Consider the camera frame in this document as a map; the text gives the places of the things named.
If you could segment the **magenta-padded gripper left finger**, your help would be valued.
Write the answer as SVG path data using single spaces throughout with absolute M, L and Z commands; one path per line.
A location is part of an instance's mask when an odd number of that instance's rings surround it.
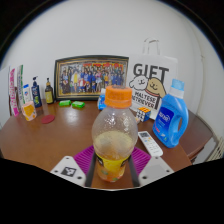
M 83 187 L 92 184 L 95 167 L 95 152 L 92 146 L 75 156 L 64 156 L 51 173 Z

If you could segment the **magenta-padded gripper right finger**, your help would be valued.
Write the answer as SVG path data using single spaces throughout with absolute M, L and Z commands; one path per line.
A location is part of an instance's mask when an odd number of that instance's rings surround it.
M 173 173 L 161 157 L 151 157 L 138 148 L 134 148 L 129 158 L 129 167 L 134 187 L 145 186 Z

